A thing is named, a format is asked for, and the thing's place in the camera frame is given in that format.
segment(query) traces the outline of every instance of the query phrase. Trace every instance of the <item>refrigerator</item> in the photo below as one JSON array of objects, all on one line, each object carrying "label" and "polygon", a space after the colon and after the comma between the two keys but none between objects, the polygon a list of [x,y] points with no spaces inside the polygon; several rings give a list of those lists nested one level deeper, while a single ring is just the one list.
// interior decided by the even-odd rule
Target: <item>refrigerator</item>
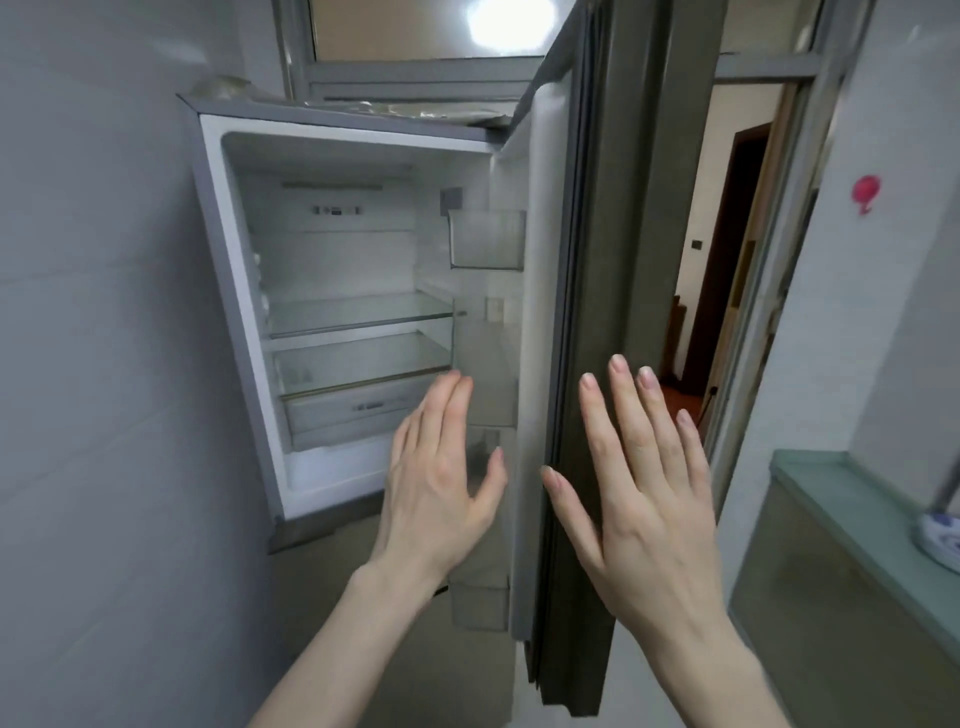
[{"label": "refrigerator", "polygon": [[472,376],[471,483],[500,446],[510,484],[501,563],[450,589],[575,716],[613,620],[540,466],[599,520],[577,380],[660,362],[724,5],[579,2],[505,131],[181,97],[269,548],[378,513],[394,429],[437,373]]}]

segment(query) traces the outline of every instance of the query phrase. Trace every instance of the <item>red sticker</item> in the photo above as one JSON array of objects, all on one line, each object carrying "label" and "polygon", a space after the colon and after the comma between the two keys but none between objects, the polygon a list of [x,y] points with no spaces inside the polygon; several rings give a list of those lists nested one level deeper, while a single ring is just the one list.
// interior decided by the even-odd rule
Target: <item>red sticker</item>
[{"label": "red sticker", "polygon": [[853,184],[853,201],[860,205],[860,214],[870,212],[870,203],[880,192],[880,178],[877,175],[866,175]]}]

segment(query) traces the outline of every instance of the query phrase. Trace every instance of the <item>doorway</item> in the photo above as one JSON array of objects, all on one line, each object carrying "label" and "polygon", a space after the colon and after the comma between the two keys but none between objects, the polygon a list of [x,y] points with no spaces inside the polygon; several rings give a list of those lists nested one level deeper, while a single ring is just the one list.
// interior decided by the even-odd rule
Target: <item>doorway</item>
[{"label": "doorway", "polygon": [[684,372],[678,386],[684,395],[705,398],[702,411],[709,407],[710,371],[724,329],[734,280],[738,278],[737,270],[740,269],[739,277],[744,278],[744,272],[749,268],[749,265],[738,266],[741,252],[750,253],[756,246],[755,240],[745,241],[744,238],[770,139],[770,128],[769,123],[761,124],[737,132],[733,137],[707,269],[690,333]]}]

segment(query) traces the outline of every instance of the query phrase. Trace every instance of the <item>hand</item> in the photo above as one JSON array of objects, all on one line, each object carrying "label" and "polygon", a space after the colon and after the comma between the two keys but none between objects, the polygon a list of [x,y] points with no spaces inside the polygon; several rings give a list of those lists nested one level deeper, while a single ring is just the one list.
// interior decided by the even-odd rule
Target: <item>hand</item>
[{"label": "hand", "polygon": [[507,486],[497,448],[476,497],[467,492],[467,410],[473,380],[437,377],[396,431],[372,565],[435,589],[490,528]]},{"label": "hand", "polygon": [[662,681],[671,666],[683,670],[705,649],[738,643],[721,590],[709,467],[690,416],[682,411],[674,426],[648,367],[635,385],[617,355],[610,381],[622,444],[596,379],[580,382],[603,530],[566,478],[549,468],[542,478],[597,593]]}]

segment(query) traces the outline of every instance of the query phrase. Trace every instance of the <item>refrigerator shelf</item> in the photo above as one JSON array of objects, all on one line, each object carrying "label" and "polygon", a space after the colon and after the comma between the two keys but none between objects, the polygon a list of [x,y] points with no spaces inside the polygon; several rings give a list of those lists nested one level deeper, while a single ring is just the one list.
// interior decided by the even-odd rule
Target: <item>refrigerator shelf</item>
[{"label": "refrigerator shelf", "polygon": [[451,268],[523,270],[526,212],[451,209],[447,221]]},{"label": "refrigerator shelf", "polygon": [[284,399],[450,368],[450,351],[418,331],[289,349],[274,357]]},{"label": "refrigerator shelf", "polygon": [[270,334],[274,339],[348,328],[449,318],[453,306],[420,291],[349,299],[274,303]]}]

